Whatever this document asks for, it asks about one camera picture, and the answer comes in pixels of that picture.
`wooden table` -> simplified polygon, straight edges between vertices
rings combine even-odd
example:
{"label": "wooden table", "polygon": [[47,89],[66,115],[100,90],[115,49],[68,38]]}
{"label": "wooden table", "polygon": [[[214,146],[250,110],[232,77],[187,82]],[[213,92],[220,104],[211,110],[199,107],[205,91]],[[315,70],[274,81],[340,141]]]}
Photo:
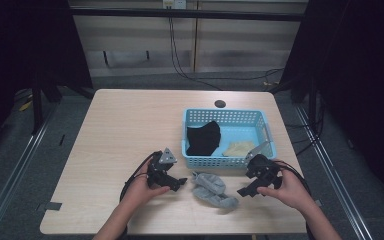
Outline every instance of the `wooden table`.
{"label": "wooden table", "polygon": [[212,207],[192,194],[191,169],[181,153],[182,114],[186,108],[260,109],[267,115],[278,158],[300,170],[273,95],[261,92],[99,90],[95,94],[51,202],[41,223],[44,234],[94,234],[117,206],[120,191],[150,153],[168,147],[178,159],[169,171],[188,177],[177,192],[159,196],[138,211],[129,234],[279,234],[303,233],[298,211],[263,197],[242,198],[237,190],[251,183],[245,170],[208,171],[225,182],[239,207]]}

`forearm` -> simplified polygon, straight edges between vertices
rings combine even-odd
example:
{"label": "forearm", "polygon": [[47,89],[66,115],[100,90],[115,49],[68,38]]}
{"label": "forearm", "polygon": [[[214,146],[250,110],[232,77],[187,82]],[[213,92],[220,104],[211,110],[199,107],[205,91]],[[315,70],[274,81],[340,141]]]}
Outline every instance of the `forearm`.
{"label": "forearm", "polygon": [[301,209],[300,212],[307,221],[307,224],[315,239],[341,239],[322,210],[314,202],[305,206],[305,208]]}
{"label": "forearm", "polygon": [[117,239],[123,233],[135,210],[136,207],[120,202],[93,239]]}

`human hand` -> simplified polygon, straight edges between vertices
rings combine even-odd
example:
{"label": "human hand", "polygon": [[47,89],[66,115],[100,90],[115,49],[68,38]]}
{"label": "human hand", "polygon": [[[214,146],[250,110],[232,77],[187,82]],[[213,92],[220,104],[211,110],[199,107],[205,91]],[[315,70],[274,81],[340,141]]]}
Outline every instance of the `human hand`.
{"label": "human hand", "polygon": [[302,185],[301,181],[289,170],[281,168],[282,185],[279,189],[269,187],[258,187],[257,192],[263,195],[279,199],[289,207],[298,211],[303,210],[309,204],[314,203],[310,194]]}
{"label": "human hand", "polygon": [[122,202],[129,204],[130,207],[136,209],[140,206],[148,203],[152,198],[162,195],[170,190],[170,187],[164,186],[159,187],[157,185],[153,185],[151,187],[148,186],[147,182],[147,171],[148,165],[151,161],[152,157],[147,160],[147,162],[142,166],[142,168],[136,174],[135,179],[130,184],[127,189],[126,194],[124,195]]}

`wire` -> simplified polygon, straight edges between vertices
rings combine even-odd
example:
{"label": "wire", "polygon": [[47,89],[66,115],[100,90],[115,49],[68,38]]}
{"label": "wire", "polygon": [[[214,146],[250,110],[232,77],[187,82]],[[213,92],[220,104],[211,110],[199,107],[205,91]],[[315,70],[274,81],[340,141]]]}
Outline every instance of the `wire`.
{"label": "wire", "polygon": [[284,166],[282,164],[277,164],[281,169],[285,169],[285,170],[288,170],[288,171],[292,172],[300,180],[300,182],[304,186],[305,190],[307,190],[308,194],[311,196],[311,190],[310,190],[310,187],[307,184],[307,181],[305,181],[305,179],[301,176],[301,174],[294,167],[292,167],[292,165],[290,165],[287,162],[280,161],[280,160],[275,160],[273,162],[275,162],[275,163],[282,163],[282,164],[286,165],[286,166]]}
{"label": "wire", "polygon": [[266,84],[266,89],[264,91],[267,91],[268,89],[268,83],[269,83],[269,80],[268,80],[268,76],[270,75],[273,75],[279,71],[282,71],[284,68],[278,68],[278,69],[270,69],[268,71],[265,72],[264,75],[262,76],[257,76],[257,77],[250,77],[250,78],[228,78],[228,77],[190,77],[188,76],[182,69],[181,65],[180,65],[180,60],[179,60],[179,56],[177,54],[177,46],[176,46],[176,40],[175,40],[175,37],[174,37],[174,24],[173,24],[173,19],[172,18],[169,18],[169,25],[170,25],[170,49],[171,49],[171,60],[172,60],[172,63],[173,63],[173,67],[174,69],[176,70],[177,74],[179,74],[179,76],[183,77],[183,78],[186,78],[188,80],[191,80],[191,81],[195,81],[195,82],[199,82],[199,83],[202,83],[202,84],[205,84],[207,86],[210,86],[210,87],[213,87],[217,90],[220,90],[220,91],[223,91],[223,89],[215,86],[215,85],[212,85],[210,83],[207,83],[207,82],[203,82],[203,81],[200,81],[200,80],[238,80],[238,81],[250,81],[250,80],[257,80],[257,79],[265,79],[265,82],[267,83]]}
{"label": "wire", "polygon": [[298,151],[295,155],[298,156],[305,152],[307,149],[309,149],[316,141],[320,140],[320,136],[323,132],[323,125],[324,125],[324,112],[325,112],[325,104],[323,101],[320,101],[320,107],[319,107],[319,113],[318,118],[319,120],[316,122],[316,130],[315,130],[315,136],[311,140],[310,144],[308,144],[306,147]]}
{"label": "wire", "polygon": [[123,199],[124,195],[126,194],[127,189],[129,188],[129,186],[133,182],[133,180],[135,180],[135,178],[140,176],[140,175],[147,174],[147,173],[140,173],[140,174],[136,175],[139,172],[139,170],[143,167],[143,165],[145,165],[145,163],[148,162],[149,158],[151,158],[152,155],[154,155],[154,153],[151,153],[147,158],[145,158],[145,160],[142,161],[142,163],[139,165],[139,167],[133,172],[132,176],[130,176],[130,178],[127,180],[127,182],[124,183],[123,190],[121,190],[121,194],[120,194],[120,202]]}

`yellow cloth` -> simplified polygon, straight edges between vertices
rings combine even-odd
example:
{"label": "yellow cloth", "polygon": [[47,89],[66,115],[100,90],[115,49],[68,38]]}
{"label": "yellow cloth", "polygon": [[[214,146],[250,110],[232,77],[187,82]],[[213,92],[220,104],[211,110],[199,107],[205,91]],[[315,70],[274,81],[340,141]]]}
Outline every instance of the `yellow cloth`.
{"label": "yellow cloth", "polygon": [[246,157],[249,151],[255,148],[252,141],[231,142],[229,148],[223,152],[225,157]]}

